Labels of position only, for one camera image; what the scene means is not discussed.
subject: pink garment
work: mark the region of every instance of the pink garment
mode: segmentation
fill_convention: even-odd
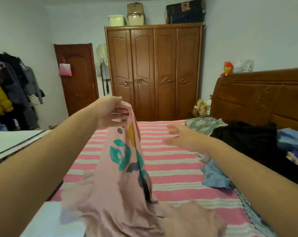
[[[133,110],[131,105],[125,102],[118,107],[127,108],[129,111],[127,126],[108,128],[97,168],[89,171],[72,189],[64,192],[62,208],[68,214],[85,219],[87,237],[174,236],[168,233],[174,232],[175,229],[170,223],[175,222],[178,222],[179,229],[187,231],[187,222],[179,221],[180,215],[184,214],[181,212],[183,208],[160,205],[152,196],[152,184],[144,170],[140,132]],[[201,206],[197,208],[196,202],[183,206],[192,206],[192,203],[193,208],[185,208],[189,210],[185,212],[186,220],[191,223],[198,220],[198,225],[204,227],[208,234],[205,235],[205,231],[199,228],[200,235],[186,236],[219,236],[226,228],[220,216]],[[190,215],[193,209],[203,211],[200,211],[200,214],[195,211]]]

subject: headboard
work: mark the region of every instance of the headboard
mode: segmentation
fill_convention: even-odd
[[[217,80],[210,115],[298,131],[298,69],[231,74]]]

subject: person's left hand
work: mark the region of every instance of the person's left hand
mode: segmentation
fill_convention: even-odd
[[[124,126],[127,123],[128,109],[116,107],[121,101],[122,97],[105,96],[90,105],[96,111],[97,129]]]

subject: white wall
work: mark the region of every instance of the white wall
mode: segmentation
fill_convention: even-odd
[[[254,71],[298,67],[298,0],[206,0],[202,98],[225,61],[254,59]]]
[[[57,59],[51,41],[50,22],[37,0],[0,0],[0,53],[19,56],[32,67],[44,104],[36,106],[41,128],[68,117]]]
[[[146,24],[164,24],[165,6],[185,0],[144,1]],[[127,19],[128,2],[104,2],[47,6],[52,25],[54,44],[92,43],[93,51],[106,43],[104,26],[109,26],[108,15],[124,15]],[[101,78],[97,77],[99,95],[103,95]]]

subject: wooden wardrobe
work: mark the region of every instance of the wooden wardrobe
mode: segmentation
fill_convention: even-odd
[[[112,93],[138,121],[191,117],[198,98],[201,23],[105,27]]]

